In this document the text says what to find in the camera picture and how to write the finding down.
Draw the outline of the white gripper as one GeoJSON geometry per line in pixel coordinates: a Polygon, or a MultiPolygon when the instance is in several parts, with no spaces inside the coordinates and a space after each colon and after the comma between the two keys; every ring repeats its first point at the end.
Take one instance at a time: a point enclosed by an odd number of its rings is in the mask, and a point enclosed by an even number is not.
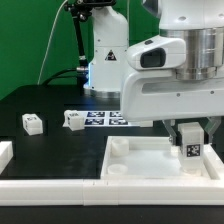
{"type": "Polygon", "coordinates": [[[224,68],[200,81],[177,80],[172,69],[129,68],[122,81],[120,110],[130,122],[163,120],[173,146],[181,145],[181,135],[169,119],[208,117],[204,142],[211,144],[224,115],[224,68]]]}

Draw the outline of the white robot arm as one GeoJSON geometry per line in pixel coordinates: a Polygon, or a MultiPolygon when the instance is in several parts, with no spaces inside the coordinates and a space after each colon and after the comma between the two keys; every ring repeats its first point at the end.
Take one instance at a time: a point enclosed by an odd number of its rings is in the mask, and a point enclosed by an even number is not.
{"type": "Polygon", "coordinates": [[[158,33],[126,53],[120,93],[127,121],[206,117],[206,140],[224,116],[224,0],[142,0],[158,33]]]}

